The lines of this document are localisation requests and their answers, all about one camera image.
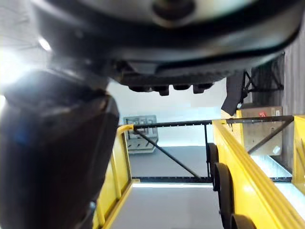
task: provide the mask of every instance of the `white wall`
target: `white wall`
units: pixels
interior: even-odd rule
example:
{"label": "white wall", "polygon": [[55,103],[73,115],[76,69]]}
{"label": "white wall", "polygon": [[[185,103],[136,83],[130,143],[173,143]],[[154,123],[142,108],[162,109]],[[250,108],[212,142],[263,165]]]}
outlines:
{"label": "white wall", "polygon": [[122,115],[137,115],[173,109],[221,107],[226,97],[225,83],[226,79],[216,82],[203,94],[193,94],[192,87],[176,91],[172,86],[169,96],[160,96],[157,92],[137,93],[115,82],[110,83],[108,91],[116,99]]}
{"label": "white wall", "polygon": [[[127,86],[110,83],[109,93],[115,98],[122,118],[135,115],[156,115],[157,122],[178,122],[218,119],[226,97],[226,79],[203,94],[193,94],[192,88],[176,91],[169,96],[156,92],[136,93]],[[205,146],[203,126],[158,128],[160,146]],[[208,141],[213,142],[213,129],[208,126]]]}

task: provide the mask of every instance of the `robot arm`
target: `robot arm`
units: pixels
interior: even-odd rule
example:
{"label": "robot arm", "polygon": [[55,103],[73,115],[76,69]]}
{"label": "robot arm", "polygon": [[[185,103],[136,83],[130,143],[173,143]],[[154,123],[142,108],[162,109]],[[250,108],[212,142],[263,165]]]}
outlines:
{"label": "robot arm", "polygon": [[270,60],[297,36],[303,0],[32,0],[50,69],[4,92],[2,229],[89,229],[119,114],[111,77],[168,95]]}

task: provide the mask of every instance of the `white ceiling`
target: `white ceiling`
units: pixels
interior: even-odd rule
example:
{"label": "white ceiling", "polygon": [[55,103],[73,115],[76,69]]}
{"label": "white ceiling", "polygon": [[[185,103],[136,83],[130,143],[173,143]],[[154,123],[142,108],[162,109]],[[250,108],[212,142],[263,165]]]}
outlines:
{"label": "white ceiling", "polygon": [[1,0],[0,49],[14,53],[26,64],[44,67],[49,55],[37,42],[28,0]]}

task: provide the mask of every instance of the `yellow safety barrier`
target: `yellow safety barrier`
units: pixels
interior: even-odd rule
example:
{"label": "yellow safety barrier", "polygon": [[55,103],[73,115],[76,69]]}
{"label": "yellow safety barrier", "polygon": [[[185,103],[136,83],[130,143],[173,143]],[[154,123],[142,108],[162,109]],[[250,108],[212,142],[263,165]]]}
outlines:
{"label": "yellow safety barrier", "polygon": [[305,115],[295,116],[294,169],[292,183],[305,195]]}
{"label": "yellow safety barrier", "polygon": [[93,229],[110,228],[132,188],[129,157],[124,132],[133,125],[118,128],[105,182],[97,200]]}
{"label": "yellow safety barrier", "polygon": [[245,149],[222,125],[213,121],[219,162],[231,172],[234,212],[247,216],[256,229],[305,229],[305,222]]}

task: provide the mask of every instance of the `gray machine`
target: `gray machine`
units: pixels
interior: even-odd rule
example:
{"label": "gray machine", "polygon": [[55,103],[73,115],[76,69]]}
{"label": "gray machine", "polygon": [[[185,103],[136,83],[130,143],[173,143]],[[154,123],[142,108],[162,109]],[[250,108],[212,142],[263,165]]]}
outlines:
{"label": "gray machine", "polygon": [[[157,122],[155,115],[133,116],[125,117],[125,124],[152,124]],[[139,131],[150,138],[155,143],[158,142],[158,129],[157,128],[145,128],[139,129]],[[137,135],[133,130],[128,131],[126,136],[128,152],[130,154],[146,154],[152,153],[155,150],[155,146],[147,142],[145,139]]]}

